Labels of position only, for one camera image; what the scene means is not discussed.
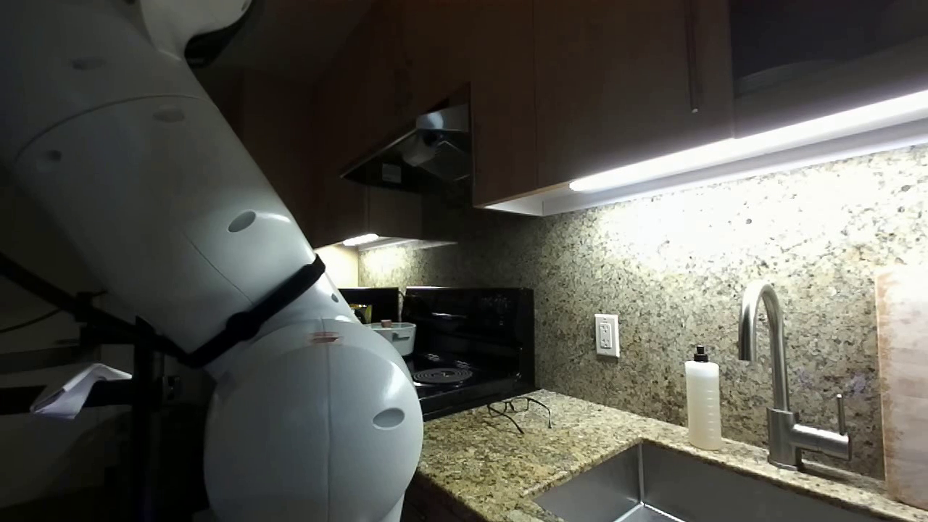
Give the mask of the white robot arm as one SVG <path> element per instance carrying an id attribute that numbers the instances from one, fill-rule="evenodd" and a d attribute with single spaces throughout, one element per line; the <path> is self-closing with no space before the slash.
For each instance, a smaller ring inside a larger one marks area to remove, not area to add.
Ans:
<path id="1" fill-rule="evenodd" d="M 89 274 L 214 377 L 217 522 L 401 522 L 423 413 L 186 61 L 253 0 L 0 0 L 0 149 Z"/>

